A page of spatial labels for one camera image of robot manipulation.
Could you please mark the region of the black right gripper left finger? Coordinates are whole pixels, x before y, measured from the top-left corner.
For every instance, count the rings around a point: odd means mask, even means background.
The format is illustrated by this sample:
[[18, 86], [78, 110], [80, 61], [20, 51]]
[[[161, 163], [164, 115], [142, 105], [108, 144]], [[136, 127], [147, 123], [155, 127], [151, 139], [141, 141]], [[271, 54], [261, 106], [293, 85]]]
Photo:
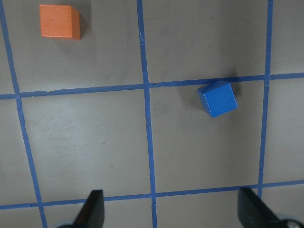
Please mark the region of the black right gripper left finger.
[[102, 190], [90, 192], [87, 200], [82, 206], [73, 228], [102, 228], [105, 219], [104, 194]]

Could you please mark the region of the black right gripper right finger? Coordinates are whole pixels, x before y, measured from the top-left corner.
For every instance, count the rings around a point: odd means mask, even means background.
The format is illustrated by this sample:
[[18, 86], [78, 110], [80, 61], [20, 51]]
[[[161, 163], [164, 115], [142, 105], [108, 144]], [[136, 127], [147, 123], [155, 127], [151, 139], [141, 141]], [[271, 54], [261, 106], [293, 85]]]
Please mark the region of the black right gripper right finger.
[[244, 228], [280, 227], [280, 219], [251, 188], [239, 188], [237, 200], [237, 216]]

